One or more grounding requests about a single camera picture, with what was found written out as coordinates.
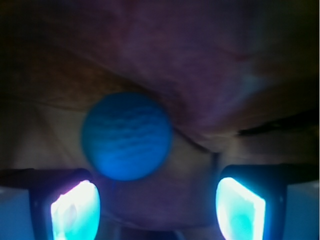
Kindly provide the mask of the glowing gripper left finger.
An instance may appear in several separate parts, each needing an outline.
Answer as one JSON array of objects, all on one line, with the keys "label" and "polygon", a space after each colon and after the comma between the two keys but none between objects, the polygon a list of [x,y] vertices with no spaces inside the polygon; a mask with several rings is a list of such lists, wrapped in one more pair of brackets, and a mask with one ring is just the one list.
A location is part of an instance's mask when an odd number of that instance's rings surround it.
[{"label": "glowing gripper left finger", "polygon": [[86,169],[0,172],[2,240],[93,240],[100,215],[99,190]]}]

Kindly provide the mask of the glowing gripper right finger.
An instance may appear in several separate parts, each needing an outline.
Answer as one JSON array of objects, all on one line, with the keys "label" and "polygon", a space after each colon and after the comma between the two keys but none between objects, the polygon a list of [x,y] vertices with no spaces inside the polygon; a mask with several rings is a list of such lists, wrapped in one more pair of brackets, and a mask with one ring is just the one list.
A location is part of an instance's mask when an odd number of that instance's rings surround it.
[{"label": "glowing gripper right finger", "polygon": [[215,194],[226,240],[318,240],[319,166],[229,165]]}]

